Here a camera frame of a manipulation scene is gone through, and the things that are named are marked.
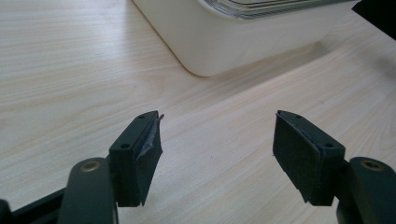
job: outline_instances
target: wooden table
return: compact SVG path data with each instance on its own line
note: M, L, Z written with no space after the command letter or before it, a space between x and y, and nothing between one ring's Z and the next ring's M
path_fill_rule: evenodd
M134 117L165 114L144 207L120 223L336 223L273 157L275 113L301 114L396 168L396 43L348 13L317 44L225 74L189 73L131 0L0 1L0 197L66 184Z

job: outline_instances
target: black object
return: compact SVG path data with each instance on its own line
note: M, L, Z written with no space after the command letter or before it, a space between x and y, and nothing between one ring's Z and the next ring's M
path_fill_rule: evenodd
M385 34L396 39L395 8L395 0L361 0L352 10Z
M369 158L344 160L345 148L300 115L276 114L274 155L305 202L332 205L339 223L396 223L396 174Z
M157 111L135 118L109 150L109 156L76 164L65 189L11 212L0 200L1 224L119 223L119 207L144 204L163 153Z

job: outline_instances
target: white box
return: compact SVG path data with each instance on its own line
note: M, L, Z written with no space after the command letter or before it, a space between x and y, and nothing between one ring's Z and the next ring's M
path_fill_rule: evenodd
M205 0L134 0L181 63L211 77L315 43L357 2L238 20Z

